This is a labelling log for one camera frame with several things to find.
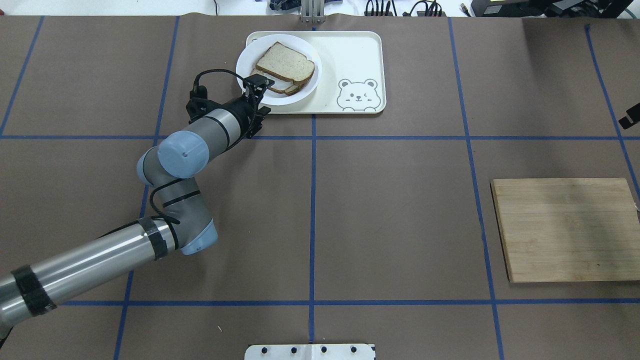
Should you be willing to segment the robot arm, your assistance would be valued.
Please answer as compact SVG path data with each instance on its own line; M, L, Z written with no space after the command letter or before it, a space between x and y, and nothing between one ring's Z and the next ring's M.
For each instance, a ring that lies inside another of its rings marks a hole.
M262 128L270 108L261 102L274 81L260 74L240 77L242 95L220 104L208 99L200 79L201 75L195 77L186 104L189 125L147 150L137 162L138 177L151 189L148 203L155 215L2 276L2 340L21 322L52 312L141 265L173 251L194 255L217 241L195 176Z

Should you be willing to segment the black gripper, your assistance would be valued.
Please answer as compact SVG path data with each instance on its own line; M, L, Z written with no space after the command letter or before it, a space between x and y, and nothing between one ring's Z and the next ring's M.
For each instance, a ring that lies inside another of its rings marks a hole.
M218 123L228 140L251 138L262 128L262 121L271 111L268 107L259 107L259 103L274 84L274 80L264 75L249 75L242 79L243 94L224 104L208 99L206 87L197 84L186 104L189 123L207 118Z

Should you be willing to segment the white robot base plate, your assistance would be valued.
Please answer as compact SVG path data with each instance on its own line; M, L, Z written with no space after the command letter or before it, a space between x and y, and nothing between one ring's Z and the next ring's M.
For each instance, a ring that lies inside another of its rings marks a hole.
M366 343L254 344L245 360L375 360L374 345Z

